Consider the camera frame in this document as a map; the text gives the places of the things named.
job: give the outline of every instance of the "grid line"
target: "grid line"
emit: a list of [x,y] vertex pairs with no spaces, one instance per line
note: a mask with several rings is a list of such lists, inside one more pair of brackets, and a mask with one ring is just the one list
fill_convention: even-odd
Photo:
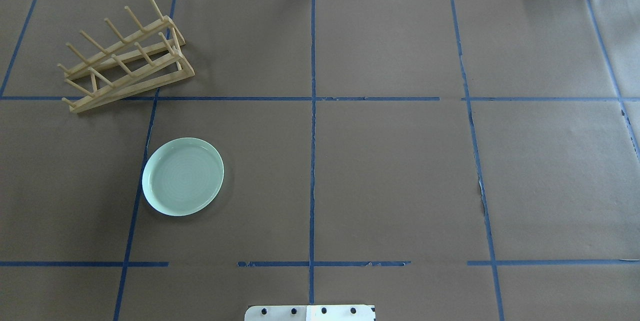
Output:
[[[122,267],[112,261],[0,261],[0,267]],[[169,267],[169,262],[129,262],[128,267]]]
[[592,7],[592,0],[586,0],[586,1],[587,1],[587,9],[589,10],[589,16],[591,18],[591,22],[596,32],[596,36],[598,37],[600,50],[602,51],[602,55],[604,56],[604,61],[606,63],[606,70],[608,70],[608,74],[611,77],[611,82],[613,83],[613,88],[615,90],[615,96],[617,97],[618,103],[620,104],[620,109],[622,109],[622,116],[624,116],[624,123],[626,123],[626,130],[629,132],[629,137],[631,138],[631,143],[633,144],[635,157],[636,159],[638,159],[638,161],[640,161],[640,148],[638,148],[638,139],[636,138],[634,128],[631,125],[631,121],[629,120],[629,113],[627,112],[627,107],[625,106],[624,101],[622,101],[622,94],[620,93],[620,87],[618,86],[618,80],[616,78],[616,74],[613,72],[613,67],[611,66],[609,53],[607,52],[607,49],[604,47],[604,41],[602,40],[600,27],[598,27],[598,21],[596,21],[594,8]]
[[475,159],[475,169],[478,175],[478,183],[480,184],[480,197],[482,198],[482,206],[484,207],[484,227],[486,230],[486,239],[489,246],[489,257],[491,259],[491,272],[493,274],[493,288],[498,307],[498,316],[500,321],[505,321],[505,312],[503,310],[503,296],[500,291],[500,280],[498,278],[498,266],[496,265],[496,252],[494,251],[494,237],[491,233],[491,221],[489,219],[489,206],[487,205],[487,194],[485,193],[485,181],[482,175],[482,166],[480,164],[480,153],[478,152],[478,139],[476,138],[476,127],[474,125],[473,109],[471,109],[471,95],[469,93],[469,84],[467,82],[467,71],[462,61],[462,42],[460,40],[460,28],[458,27],[458,16],[456,13],[456,1],[451,0],[451,13],[453,16],[453,27],[455,29],[455,41],[457,44],[457,54],[460,61],[460,73],[464,85],[464,97],[466,99],[466,112],[469,118],[469,128],[471,131],[471,142],[473,143],[473,158]]
[[311,0],[311,171],[309,196],[309,305],[315,302],[316,246],[316,0]]
[[9,76],[11,75],[11,70],[14,68],[14,62],[16,61],[16,57],[18,56],[18,51],[20,51],[20,46],[23,43],[23,38],[25,37],[25,32],[27,31],[27,26],[29,26],[29,21],[32,18],[32,14],[34,14],[34,9],[36,7],[37,2],[38,0],[31,1],[29,12],[27,13],[27,16],[24,20],[24,24],[22,25],[20,36],[18,36],[18,42],[16,42],[15,48],[13,49],[13,54],[11,55],[9,66],[6,69],[6,73],[4,74],[4,79],[2,80],[2,86],[0,86],[0,98],[5,93],[5,88],[7,87],[7,82],[9,82]]
[[[174,17],[174,11],[176,10],[176,0],[171,1],[171,12],[169,17]],[[128,229],[128,237],[126,239],[126,250],[124,255],[124,261],[122,263],[122,272],[120,275],[120,282],[118,287],[118,296],[116,298],[115,310],[113,312],[113,321],[118,321],[122,306],[122,297],[124,294],[124,287],[127,280],[127,271],[129,268],[129,260],[131,257],[131,246],[133,244],[133,236],[136,230],[136,221],[138,218],[138,208],[140,207],[140,197],[142,196],[142,175],[149,159],[149,142],[151,141],[151,132],[154,127],[154,120],[156,118],[156,109],[158,107],[158,97],[160,96],[160,87],[155,89],[155,95],[153,96],[153,106],[151,107],[151,116],[149,117],[149,126],[146,130],[146,143],[144,143],[144,153],[142,154],[142,165],[140,167],[140,176],[137,184],[137,191],[135,192],[135,201],[133,204],[133,212],[131,213],[131,223]]]
[[[576,265],[634,265],[640,266],[638,259],[501,259],[494,261],[498,266],[576,266]],[[491,266],[491,261],[467,261],[467,266]]]
[[[314,261],[314,267],[404,267],[411,261]],[[309,267],[308,261],[249,261],[238,262],[238,267]]]

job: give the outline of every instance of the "white surface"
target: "white surface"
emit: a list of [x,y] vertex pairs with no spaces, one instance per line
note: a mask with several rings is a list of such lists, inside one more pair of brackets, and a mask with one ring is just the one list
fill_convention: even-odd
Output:
[[246,310],[244,321],[374,321],[376,313],[371,305],[286,305],[252,306]]
[[224,174],[215,147],[199,138],[178,138],[151,155],[142,173],[142,191],[158,212],[187,216],[210,204]]

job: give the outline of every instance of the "light green plate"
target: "light green plate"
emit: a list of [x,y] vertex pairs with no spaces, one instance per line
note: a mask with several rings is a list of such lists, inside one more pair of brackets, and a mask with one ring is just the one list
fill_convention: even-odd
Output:
[[159,212],[187,216],[210,204],[224,175],[215,147],[199,138],[178,138],[162,145],[146,162],[142,191]]

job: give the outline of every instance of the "table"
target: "table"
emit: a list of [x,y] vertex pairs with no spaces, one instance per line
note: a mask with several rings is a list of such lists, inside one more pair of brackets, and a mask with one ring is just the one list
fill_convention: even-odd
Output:
[[[65,42],[147,0],[0,0],[0,318],[640,313],[640,1],[156,2],[195,77],[71,114]],[[179,137],[225,178],[169,217],[140,176]]]

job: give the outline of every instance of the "metal plate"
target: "metal plate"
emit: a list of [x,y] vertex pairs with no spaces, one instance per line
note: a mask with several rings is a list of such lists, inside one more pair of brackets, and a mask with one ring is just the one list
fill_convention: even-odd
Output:
[[375,321],[372,305],[280,305],[252,306],[244,321]]

